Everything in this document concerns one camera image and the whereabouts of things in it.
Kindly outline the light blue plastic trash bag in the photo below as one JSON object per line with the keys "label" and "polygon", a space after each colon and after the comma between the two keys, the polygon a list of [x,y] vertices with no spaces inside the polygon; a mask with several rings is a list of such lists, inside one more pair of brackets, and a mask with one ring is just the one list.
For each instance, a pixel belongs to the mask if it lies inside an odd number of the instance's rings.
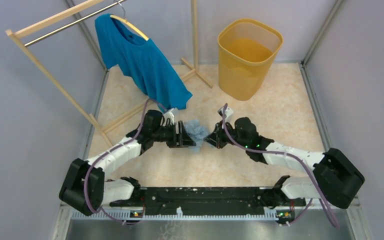
{"label": "light blue plastic trash bag", "polygon": [[189,149],[194,153],[198,153],[201,150],[205,138],[210,134],[210,130],[208,127],[202,125],[198,119],[186,121],[183,125],[187,134],[195,142],[195,146],[190,146]]}

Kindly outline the yellow mesh trash bin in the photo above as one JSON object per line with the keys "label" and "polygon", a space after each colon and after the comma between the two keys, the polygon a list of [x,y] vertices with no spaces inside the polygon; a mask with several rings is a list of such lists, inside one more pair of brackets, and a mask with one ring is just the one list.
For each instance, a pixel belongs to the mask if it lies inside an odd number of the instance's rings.
{"label": "yellow mesh trash bin", "polygon": [[276,29],[251,18],[229,24],[217,38],[218,85],[236,100],[247,101],[262,86],[284,43]]}

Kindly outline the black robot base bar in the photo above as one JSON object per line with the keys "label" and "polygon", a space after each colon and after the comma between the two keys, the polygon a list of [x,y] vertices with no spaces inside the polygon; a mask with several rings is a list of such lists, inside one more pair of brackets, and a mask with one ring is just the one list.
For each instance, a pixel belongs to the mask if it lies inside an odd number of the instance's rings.
{"label": "black robot base bar", "polygon": [[276,187],[141,187],[130,199],[115,200],[111,207],[138,207],[148,216],[175,215],[180,208],[186,216],[263,215],[265,209],[303,207],[303,198],[289,199]]}

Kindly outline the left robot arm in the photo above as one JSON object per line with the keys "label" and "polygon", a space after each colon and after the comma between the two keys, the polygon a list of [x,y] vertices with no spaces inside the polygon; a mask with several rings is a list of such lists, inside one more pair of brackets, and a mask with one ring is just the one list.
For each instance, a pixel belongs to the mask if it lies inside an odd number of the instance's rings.
{"label": "left robot arm", "polygon": [[144,154],[155,142],[166,143],[169,148],[196,146],[182,121],[174,122],[167,114],[148,110],[142,115],[138,128],[119,143],[95,157],[73,160],[59,199],[85,216],[98,213],[101,206],[116,201],[123,201],[129,207],[136,206],[141,194],[134,179],[111,179],[110,176],[123,164]]}

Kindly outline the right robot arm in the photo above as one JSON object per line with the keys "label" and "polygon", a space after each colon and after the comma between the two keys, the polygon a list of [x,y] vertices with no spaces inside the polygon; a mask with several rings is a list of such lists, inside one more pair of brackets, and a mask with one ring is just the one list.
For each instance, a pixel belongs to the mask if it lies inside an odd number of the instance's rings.
{"label": "right robot arm", "polygon": [[260,135],[248,117],[234,124],[218,122],[204,140],[218,149],[228,144],[239,147],[258,163],[305,173],[304,177],[289,176],[280,182],[280,188],[273,192],[279,206],[287,206],[293,199],[319,199],[325,205],[347,209],[366,181],[341,150],[320,152],[286,146]]}

